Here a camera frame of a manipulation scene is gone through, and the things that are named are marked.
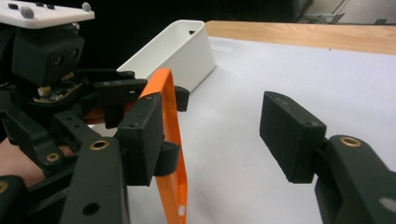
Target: white table surface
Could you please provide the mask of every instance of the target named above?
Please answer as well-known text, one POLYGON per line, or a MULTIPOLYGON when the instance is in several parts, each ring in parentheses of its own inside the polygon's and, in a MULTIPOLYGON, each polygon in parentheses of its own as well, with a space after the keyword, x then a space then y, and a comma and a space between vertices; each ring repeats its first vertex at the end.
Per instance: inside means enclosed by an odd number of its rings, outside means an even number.
MULTIPOLYGON (((215 70, 179 124, 190 224, 321 223, 313 184, 293 185, 259 136, 264 91, 367 142, 396 171, 396 56, 210 37, 215 70)), ((132 223, 166 223, 155 179, 129 187, 132 223)))

